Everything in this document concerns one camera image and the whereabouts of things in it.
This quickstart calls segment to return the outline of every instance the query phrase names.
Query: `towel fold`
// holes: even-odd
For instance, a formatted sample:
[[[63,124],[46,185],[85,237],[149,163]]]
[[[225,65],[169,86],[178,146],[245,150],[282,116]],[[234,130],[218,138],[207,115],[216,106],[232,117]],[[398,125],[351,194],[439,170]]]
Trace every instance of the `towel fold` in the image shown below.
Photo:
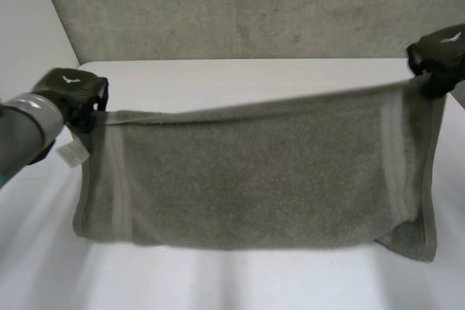
[[[444,99],[418,79],[240,107],[99,113],[73,225],[96,241],[337,248],[431,261]]]

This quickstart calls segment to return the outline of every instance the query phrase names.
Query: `white wall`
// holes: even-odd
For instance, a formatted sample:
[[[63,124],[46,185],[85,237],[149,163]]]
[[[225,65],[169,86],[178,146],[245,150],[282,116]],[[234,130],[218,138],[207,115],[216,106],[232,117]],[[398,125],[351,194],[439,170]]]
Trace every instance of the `white wall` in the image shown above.
[[[51,0],[0,0],[0,99],[27,92],[53,67],[78,60]]]

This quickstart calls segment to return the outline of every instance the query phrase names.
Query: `white logo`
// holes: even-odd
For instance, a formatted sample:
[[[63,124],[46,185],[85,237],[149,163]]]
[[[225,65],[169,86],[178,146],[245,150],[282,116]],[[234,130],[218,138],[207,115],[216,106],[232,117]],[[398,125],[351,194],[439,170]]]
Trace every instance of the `white logo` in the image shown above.
[[[61,76],[61,77],[66,83],[78,83],[80,81],[79,79],[71,80],[71,79],[66,78],[65,76]]]
[[[457,41],[460,39],[462,32],[458,32],[453,38],[446,38],[440,41],[440,43],[450,43],[451,41]]]

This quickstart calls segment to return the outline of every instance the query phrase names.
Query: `white tabletop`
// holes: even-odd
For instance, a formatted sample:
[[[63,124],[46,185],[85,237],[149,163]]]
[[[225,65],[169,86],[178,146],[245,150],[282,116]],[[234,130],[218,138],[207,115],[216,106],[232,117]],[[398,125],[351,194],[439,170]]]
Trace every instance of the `white tabletop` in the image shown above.
[[[109,110],[176,112],[408,79],[405,60],[93,62]],[[465,301],[465,110],[449,98],[434,162],[432,264],[377,244],[219,252],[74,235],[80,169],[56,153],[0,192],[0,309],[460,309]],[[64,131],[58,145],[69,142]]]

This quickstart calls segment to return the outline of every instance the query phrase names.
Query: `gray towel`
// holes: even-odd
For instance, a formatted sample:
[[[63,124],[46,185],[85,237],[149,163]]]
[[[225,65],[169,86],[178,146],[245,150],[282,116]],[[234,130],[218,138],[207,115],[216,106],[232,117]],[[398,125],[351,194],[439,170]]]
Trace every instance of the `gray towel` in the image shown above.
[[[444,99],[418,79],[192,113],[100,113],[74,229],[191,248],[337,248],[373,240],[431,261]]]

